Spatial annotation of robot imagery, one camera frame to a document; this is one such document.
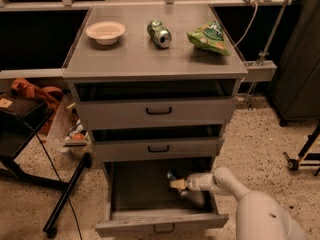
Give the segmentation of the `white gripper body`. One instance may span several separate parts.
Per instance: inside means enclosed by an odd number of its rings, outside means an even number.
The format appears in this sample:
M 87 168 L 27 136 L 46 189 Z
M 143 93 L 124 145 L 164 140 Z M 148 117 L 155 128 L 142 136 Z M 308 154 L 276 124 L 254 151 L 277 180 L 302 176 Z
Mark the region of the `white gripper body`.
M 193 173 L 182 181 L 183 188 L 179 191 L 181 197 L 186 197 L 190 191 L 211 191 L 214 185 L 212 173 Z

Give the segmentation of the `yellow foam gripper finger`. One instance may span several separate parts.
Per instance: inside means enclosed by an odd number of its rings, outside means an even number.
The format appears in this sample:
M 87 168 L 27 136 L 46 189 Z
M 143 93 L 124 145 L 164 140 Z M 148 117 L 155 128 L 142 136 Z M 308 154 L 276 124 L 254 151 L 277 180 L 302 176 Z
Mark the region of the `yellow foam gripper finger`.
M 170 181 L 170 187 L 178 190 L 184 190 L 187 188 L 187 184 L 184 179 L 176 179 Z

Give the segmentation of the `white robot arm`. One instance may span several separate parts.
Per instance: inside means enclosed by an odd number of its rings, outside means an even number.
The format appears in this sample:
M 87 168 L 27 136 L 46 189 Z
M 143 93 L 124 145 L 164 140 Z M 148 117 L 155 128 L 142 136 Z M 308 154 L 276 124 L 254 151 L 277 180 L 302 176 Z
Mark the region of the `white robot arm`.
M 307 240 L 300 224 L 271 196 L 242 184 L 226 167 L 178 179 L 167 173 L 170 187 L 181 192 L 232 195 L 237 204 L 236 240 Z

